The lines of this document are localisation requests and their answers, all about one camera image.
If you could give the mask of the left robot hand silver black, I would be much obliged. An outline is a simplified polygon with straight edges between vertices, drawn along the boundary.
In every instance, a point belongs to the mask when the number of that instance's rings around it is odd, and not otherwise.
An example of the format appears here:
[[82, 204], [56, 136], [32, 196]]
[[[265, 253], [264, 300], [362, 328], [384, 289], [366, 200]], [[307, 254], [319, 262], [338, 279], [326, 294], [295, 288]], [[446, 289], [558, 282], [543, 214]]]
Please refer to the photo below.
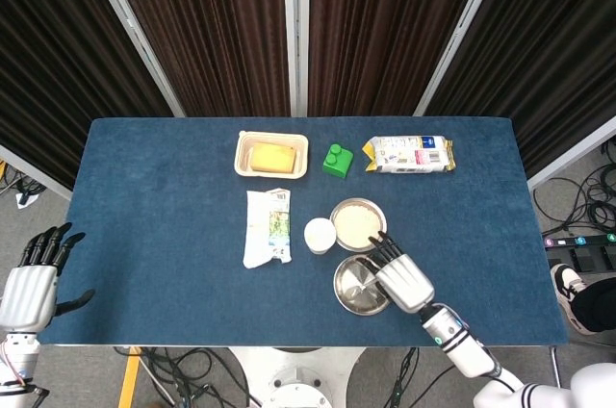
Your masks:
[[75, 299], [57, 299], [59, 280], [74, 246], [86, 234], [68, 236], [69, 222], [52, 226], [33, 236], [8, 276], [0, 298], [0, 329], [7, 333], [37, 334], [56, 317], [88, 304], [95, 295], [89, 289]]

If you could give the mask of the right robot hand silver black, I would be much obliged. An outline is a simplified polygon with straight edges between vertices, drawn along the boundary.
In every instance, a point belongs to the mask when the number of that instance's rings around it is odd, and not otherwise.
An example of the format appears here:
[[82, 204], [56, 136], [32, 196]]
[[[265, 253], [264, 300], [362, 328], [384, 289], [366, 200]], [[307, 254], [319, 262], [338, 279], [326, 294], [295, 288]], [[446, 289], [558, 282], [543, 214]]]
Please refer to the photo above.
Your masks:
[[378, 239], [369, 240], [373, 245], [370, 258], [376, 264], [373, 275], [379, 285], [402, 311], [418, 314], [434, 299], [432, 283], [387, 233], [379, 231]]

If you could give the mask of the metal spoon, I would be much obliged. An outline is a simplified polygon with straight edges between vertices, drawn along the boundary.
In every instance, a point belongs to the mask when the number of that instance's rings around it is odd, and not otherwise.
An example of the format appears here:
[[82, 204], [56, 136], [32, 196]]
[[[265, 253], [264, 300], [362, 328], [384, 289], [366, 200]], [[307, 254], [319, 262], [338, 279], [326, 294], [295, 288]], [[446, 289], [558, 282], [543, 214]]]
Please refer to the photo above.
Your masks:
[[363, 292], [375, 294], [382, 293], [381, 288], [375, 278], [368, 279], [367, 281], [355, 279], [351, 282], [349, 290], [351, 294], [360, 294]]

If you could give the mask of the metal bowl with rice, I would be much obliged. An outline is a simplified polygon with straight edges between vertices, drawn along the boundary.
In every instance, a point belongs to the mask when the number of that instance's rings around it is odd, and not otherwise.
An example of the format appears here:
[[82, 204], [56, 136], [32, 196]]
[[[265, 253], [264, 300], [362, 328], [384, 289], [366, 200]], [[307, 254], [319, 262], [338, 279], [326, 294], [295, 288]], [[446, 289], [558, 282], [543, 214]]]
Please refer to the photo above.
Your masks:
[[[332, 211], [331, 215], [330, 215], [330, 221], [334, 224], [334, 217], [337, 215], [337, 213], [345, 206], [347, 205], [351, 205], [351, 204], [358, 204], [358, 205], [362, 205], [362, 206], [366, 206], [371, 208], [375, 213], [377, 213], [381, 219], [381, 230], [378, 232], [378, 237], [376, 238], [376, 240], [380, 240], [381, 237], [379, 235], [380, 232], [385, 233], [387, 231], [387, 220], [386, 217], [384, 215], [384, 213], [382, 212], [382, 210], [372, 201], [365, 199], [365, 198], [348, 198], [346, 200], [341, 201]], [[343, 244], [339, 239], [338, 239], [338, 235], [337, 235], [337, 240], [336, 243], [342, 247], [343, 249], [346, 249], [348, 251], [351, 252], [357, 252], [357, 253], [361, 253], [361, 252], [366, 252], [366, 251], [370, 251], [373, 248], [373, 243], [370, 247], [364, 248], [364, 249], [352, 249], [348, 246], [346, 246], [345, 244]]]

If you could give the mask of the white rice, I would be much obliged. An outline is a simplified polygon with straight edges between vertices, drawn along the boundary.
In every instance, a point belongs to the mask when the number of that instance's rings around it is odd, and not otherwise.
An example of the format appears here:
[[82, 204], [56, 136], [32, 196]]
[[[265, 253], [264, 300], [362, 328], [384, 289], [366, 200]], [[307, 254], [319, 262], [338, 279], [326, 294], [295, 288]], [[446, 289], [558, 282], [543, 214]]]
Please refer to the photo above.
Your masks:
[[381, 219], [371, 208], [351, 204], [343, 207], [334, 217], [338, 239], [352, 249], [370, 247], [370, 238], [377, 238]]

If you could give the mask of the paper cup with white lid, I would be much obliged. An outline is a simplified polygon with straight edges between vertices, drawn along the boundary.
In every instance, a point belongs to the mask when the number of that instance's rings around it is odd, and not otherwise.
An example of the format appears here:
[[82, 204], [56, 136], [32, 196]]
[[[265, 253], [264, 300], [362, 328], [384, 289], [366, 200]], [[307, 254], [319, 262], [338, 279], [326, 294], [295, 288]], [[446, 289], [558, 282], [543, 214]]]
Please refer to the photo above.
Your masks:
[[334, 224], [324, 217], [311, 219], [304, 228], [304, 241], [315, 255], [325, 254], [337, 240]]

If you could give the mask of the flat metal plate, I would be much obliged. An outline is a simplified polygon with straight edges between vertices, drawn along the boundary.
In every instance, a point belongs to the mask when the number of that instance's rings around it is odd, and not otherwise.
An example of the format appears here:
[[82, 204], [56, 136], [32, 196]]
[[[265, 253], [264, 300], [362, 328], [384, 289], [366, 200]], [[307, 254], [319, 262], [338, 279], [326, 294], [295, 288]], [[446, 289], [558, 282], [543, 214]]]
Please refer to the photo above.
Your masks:
[[384, 311], [391, 303], [390, 296], [381, 288], [382, 293], [351, 294], [349, 286], [355, 279], [367, 281], [376, 278], [376, 264], [363, 254], [356, 254], [344, 259], [336, 268], [333, 277], [333, 290], [340, 304], [357, 316], [373, 316]]

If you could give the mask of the white yellow food packet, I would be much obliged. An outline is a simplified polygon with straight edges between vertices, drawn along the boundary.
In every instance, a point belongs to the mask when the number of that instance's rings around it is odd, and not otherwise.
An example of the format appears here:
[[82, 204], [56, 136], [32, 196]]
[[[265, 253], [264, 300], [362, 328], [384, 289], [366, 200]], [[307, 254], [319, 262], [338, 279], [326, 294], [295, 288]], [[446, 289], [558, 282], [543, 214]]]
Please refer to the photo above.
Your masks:
[[456, 169], [453, 142], [443, 136], [375, 136], [362, 147], [367, 172], [442, 173]]

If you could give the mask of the green toy building block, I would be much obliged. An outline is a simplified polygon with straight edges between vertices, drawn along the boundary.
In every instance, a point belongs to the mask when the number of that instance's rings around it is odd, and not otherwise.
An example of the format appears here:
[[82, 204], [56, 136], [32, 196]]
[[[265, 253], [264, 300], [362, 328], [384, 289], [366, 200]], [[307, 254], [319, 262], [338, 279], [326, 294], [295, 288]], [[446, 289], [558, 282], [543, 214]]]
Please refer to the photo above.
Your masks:
[[332, 143], [322, 163], [322, 171], [329, 175], [345, 179], [352, 164], [353, 157], [354, 155], [350, 150], [343, 148], [338, 143]]

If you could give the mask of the white green snack bag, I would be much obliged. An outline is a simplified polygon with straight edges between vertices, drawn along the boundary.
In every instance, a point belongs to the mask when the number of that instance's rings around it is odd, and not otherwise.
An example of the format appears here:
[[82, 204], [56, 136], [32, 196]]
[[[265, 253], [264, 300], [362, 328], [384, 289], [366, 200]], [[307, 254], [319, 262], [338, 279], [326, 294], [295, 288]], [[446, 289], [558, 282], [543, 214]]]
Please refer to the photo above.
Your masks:
[[246, 192], [245, 268], [258, 268], [272, 260], [282, 264], [292, 260], [290, 206], [289, 190]]

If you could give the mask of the blue table cloth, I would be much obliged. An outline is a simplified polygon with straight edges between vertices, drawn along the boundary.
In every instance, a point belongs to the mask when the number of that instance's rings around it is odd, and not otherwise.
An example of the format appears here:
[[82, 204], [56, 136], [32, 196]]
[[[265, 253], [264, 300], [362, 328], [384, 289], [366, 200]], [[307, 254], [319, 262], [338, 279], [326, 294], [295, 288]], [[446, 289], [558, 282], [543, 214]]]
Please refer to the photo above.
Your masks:
[[[308, 167], [294, 180], [234, 168], [241, 131], [300, 134]], [[443, 136], [456, 169], [367, 172], [375, 136]], [[354, 157], [345, 179], [322, 171], [329, 146]], [[292, 260], [243, 264], [246, 192], [291, 192]], [[511, 122], [497, 117], [104, 118], [90, 127], [67, 217], [86, 236], [72, 250], [46, 344], [423, 346], [419, 320], [397, 306], [345, 310], [333, 275], [345, 252], [309, 251], [303, 230], [363, 197], [447, 303], [488, 345], [562, 344], [552, 289]]]

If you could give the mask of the white black sneaker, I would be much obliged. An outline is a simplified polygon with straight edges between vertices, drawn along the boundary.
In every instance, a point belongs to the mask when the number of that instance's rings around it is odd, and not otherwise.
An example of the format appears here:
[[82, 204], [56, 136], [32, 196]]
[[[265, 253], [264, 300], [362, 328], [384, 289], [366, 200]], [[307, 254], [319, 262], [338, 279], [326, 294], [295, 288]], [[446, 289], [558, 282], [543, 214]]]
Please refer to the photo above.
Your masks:
[[579, 334], [595, 334], [587, 313], [584, 311], [590, 298], [586, 283], [573, 268], [566, 264], [555, 265], [551, 268], [550, 274], [557, 301], [568, 321]]

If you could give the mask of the yellow sponge block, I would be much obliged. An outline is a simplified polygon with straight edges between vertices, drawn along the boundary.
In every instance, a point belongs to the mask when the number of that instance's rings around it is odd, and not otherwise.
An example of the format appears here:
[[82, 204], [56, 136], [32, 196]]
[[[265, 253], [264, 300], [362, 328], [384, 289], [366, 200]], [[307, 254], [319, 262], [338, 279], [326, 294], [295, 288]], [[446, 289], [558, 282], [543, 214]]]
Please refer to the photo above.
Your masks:
[[258, 142], [252, 147], [250, 167], [254, 171], [292, 173], [295, 150], [290, 146]]

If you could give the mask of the person leg black trousers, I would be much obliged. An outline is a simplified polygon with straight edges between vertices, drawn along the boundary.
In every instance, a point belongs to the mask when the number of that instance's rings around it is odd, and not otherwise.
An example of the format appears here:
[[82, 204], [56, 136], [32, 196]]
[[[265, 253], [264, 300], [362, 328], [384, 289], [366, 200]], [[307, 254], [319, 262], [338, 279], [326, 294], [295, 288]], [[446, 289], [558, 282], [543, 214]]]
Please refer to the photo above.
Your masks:
[[616, 277], [587, 286], [571, 307], [577, 321], [590, 332], [616, 329]]

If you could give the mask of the brown curtain partition panel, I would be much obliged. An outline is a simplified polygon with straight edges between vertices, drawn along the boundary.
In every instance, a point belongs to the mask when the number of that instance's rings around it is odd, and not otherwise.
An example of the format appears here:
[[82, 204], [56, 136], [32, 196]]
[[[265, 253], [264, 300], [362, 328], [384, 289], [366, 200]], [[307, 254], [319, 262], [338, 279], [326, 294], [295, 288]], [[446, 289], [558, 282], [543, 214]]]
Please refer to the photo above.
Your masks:
[[484, 0], [284, 0], [294, 117], [423, 115]]
[[297, 0], [108, 1], [173, 115], [305, 115]]
[[482, 0], [425, 113], [508, 118], [535, 177], [616, 116], [616, 0]]
[[94, 120], [171, 114], [109, 0], [0, 0], [0, 146], [72, 189]]

